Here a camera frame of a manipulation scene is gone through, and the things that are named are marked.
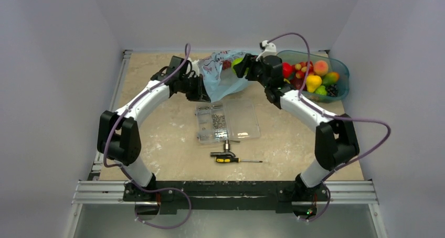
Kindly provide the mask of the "light blue printed plastic bag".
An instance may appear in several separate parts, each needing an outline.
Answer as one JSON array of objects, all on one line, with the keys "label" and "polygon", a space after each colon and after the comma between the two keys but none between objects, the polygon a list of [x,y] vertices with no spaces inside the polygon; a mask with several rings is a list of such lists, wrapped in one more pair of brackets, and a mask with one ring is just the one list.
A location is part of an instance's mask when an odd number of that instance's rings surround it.
[{"label": "light blue printed plastic bag", "polygon": [[250,85],[248,80],[238,78],[231,67],[234,61],[242,60],[246,54],[237,50],[220,51],[192,62],[193,69],[203,76],[204,88],[211,102],[240,92]]}]

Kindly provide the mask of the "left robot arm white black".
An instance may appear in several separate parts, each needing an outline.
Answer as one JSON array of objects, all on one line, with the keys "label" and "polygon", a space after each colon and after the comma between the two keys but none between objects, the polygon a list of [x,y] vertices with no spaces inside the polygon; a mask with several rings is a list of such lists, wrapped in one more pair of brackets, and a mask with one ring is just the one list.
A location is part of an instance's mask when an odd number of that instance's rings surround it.
[{"label": "left robot arm white black", "polygon": [[196,60],[173,56],[169,65],[153,74],[131,101],[100,115],[97,150],[103,154],[103,165],[119,168],[144,201],[152,200],[161,189],[140,156],[140,127],[159,105],[176,93],[184,93],[190,101],[208,101]]}]

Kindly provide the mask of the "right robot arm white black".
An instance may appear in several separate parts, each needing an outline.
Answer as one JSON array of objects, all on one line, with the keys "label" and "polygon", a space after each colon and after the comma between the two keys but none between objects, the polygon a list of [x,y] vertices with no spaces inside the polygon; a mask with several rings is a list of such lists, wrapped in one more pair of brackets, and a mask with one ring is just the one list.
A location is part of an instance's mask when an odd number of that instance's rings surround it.
[{"label": "right robot arm white black", "polygon": [[343,114],[337,118],[301,96],[289,79],[284,77],[280,57],[248,53],[232,68],[237,77],[259,82],[270,103],[299,118],[315,133],[315,160],[296,176],[289,191],[294,201],[306,200],[314,195],[329,173],[358,155],[359,145],[350,117]]}]

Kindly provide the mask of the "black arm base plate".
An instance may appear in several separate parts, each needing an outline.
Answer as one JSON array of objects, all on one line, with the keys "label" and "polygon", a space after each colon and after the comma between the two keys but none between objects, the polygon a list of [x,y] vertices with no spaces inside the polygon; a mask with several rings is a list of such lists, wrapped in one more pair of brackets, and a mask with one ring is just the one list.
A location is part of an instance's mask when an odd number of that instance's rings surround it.
[{"label": "black arm base plate", "polygon": [[178,210],[273,211],[296,215],[316,214],[317,203],[326,202],[328,189],[305,189],[297,181],[158,181],[161,192],[144,192],[124,185],[123,201],[153,204],[159,214]]}]

